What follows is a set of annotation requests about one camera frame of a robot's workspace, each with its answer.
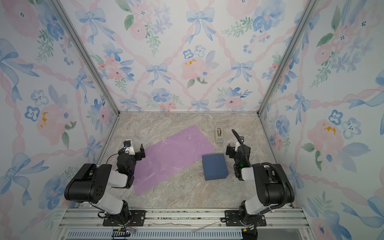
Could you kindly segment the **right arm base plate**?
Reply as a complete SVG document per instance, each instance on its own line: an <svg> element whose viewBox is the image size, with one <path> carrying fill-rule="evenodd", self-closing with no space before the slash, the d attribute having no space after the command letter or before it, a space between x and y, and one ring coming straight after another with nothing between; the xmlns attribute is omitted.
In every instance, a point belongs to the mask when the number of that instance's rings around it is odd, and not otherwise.
<svg viewBox="0 0 384 240"><path fill-rule="evenodd" d="M265 227L267 225L264 216L248 215L240 210L225 210L225 216L221 218L221 222L225 223L227 227Z"/></svg>

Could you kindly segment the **purple pink wrapping paper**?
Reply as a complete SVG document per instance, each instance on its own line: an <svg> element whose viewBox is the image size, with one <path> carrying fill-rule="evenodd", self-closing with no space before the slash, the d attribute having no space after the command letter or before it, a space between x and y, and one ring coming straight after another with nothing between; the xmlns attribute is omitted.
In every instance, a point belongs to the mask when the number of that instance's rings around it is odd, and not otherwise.
<svg viewBox="0 0 384 240"><path fill-rule="evenodd" d="M137 162L135 169L135 193L143 194L214 151L215 147L197 126L145 148L146 157Z"/></svg>

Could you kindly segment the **dark blue gift box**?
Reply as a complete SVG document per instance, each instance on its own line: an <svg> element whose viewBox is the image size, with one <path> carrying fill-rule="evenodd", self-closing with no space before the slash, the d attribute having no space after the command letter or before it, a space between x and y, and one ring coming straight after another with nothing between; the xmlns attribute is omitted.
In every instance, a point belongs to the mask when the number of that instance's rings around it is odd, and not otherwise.
<svg viewBox="0 0 384 240"><path fill-rule="evenodd" d="M229 175L223 154L204 155L202 163L206 181L226 179Z"/></svg>

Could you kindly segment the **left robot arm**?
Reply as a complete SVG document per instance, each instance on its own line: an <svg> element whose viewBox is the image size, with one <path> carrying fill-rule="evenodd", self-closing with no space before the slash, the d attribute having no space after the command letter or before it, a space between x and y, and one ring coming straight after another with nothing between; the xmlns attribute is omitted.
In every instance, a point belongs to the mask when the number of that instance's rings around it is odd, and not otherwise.
<svg viewBox="0 0 384 240"><path fill-rule="evenodd" d="M111 164L84 164L65 188L65 199L76 203L87 202L100 210L98 217L104 227L142 227L146 211L130 210L127 201L114 197L107 187L130 189L134 183L138 161L146 157L143 145L136 152L130 140L116 154L117 170Z"/></svg>

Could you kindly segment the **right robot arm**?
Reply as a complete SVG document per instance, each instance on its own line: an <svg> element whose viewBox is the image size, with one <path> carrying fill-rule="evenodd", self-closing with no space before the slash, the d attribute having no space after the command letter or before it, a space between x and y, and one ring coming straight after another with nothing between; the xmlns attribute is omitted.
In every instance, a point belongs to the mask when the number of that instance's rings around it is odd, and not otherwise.
<svg viewBox="0 0 384 240"><path fill-rule="evenodd" d="M293 187L280 164L251 164L251 148L244 144L244 137L235 135L235 146L227 145L226 155L235 161L235 176L240 181L254 182L256 193L239 206L239 219L235 223L254 226L264 215L280 209L295 200Z"/></svg>

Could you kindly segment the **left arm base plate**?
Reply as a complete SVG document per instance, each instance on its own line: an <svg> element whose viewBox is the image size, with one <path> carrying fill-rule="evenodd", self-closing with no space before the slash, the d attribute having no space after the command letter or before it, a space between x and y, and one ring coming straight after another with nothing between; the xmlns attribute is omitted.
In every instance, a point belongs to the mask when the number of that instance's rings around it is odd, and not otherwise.
<svg viewBox="0 0 384 240"><path fill-rule="evenodd" d="M145 210L128 210L117 215L104 217L104 227L143 227L146 219Z"/></svg>

